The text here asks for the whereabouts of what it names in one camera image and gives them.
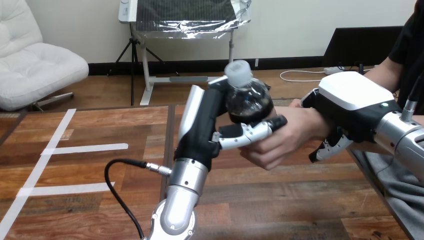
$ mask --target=tape line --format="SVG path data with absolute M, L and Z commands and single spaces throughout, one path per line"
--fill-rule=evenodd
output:
M 66 128 L 68 127 L 72 117 L 74 116 L 75 112 L 76 112 L 76 109 L 69 109 L 66 112 L 65 116 L 63 117 L 59 126 L 57 126 L 56 131 L 54 132 L 53 136 L 48 142 L 46 149 L 56 148 L 59 141 L 61 140 L 62 135 L 64 134 Z M 51 156 L 52 156 L 51 154 L 46 154 L 46 155 L 42 155 L 39 158 L 37 164 L 35 165 L 34 169 L 32 170 L 25 184 L 23 185 L 23 188 L 31 189 L 35 187 L 35 185 L 37 184 L 37 181 L 39 180 L 41 174 L 43 173 L 44 168 L 46 168 L 46 165 L 49 162 L 49 159 Z M 3 240 L 6 237 L 13 223 L 15 222 L 16 218 L 18 217 L 19 213 L 24 207 L 24 204 L 27 201 L 27 199 L 28 199 L 28 196 L 25 196 L 25 195 L 15 198 L 9 210 L 6 212 L 6 214 L 4 215 L 3 219 L 0 222 L 0 239 Z
M 63 194 L 84 194 L 84 193 L 97 193 L 109 191 L 108 185 L 104 183 L 92 183 L 81 185 L 67 185 L 67 186 L 42 186 L 42 187 L 29 187 L 21 188 L 16 197 L 29 197 L 29 196 L 50 196 L 50 195 L 63 195 Z
M 117 144 L 103 144 L 103 145 L 92 145 L 92 146 L 58 147 L 58 148 L 46 148 L 41 153 L 41 155 L 89 153 L 89 152 L 124 150 L 124 149 L 128 149 L 128 144 L 117 143 Z

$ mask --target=gray pants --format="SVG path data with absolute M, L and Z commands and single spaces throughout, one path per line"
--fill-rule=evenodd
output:
M 424 184 L 393 156 L 353 150 L 368 177 L 405 225 L 411 237 L 424 239 Z

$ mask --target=wrist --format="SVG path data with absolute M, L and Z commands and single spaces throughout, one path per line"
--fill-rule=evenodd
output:
M 312 140 L 325 140 L 331 133 L 333 124 L 325 119 L 321 113 L 314 108 L 308 108 Z

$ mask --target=plastic bottle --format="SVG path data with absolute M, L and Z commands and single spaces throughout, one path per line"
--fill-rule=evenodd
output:
M 248 62 L 231 62 L 224 71 L 230 85 L 226 107 L 233 123 L 261 122 L 277 115 L 267 87 L 253 78 Z

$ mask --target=white cable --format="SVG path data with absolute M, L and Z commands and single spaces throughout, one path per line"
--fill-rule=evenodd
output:
M 321 80 L 289 80 L 289 79 L 285 79 L 283 77 L 283 74 L 286 73 L 307 73 L 307 74 L 323 74 L 324 71 L 302 71 L 302 70 L 289 70 L 289 71 L 285 71 L 282 72 L 279 77 L 287 82 L 292 82 L 292 83 L 307 83 L 307 82 L 321 82 Z

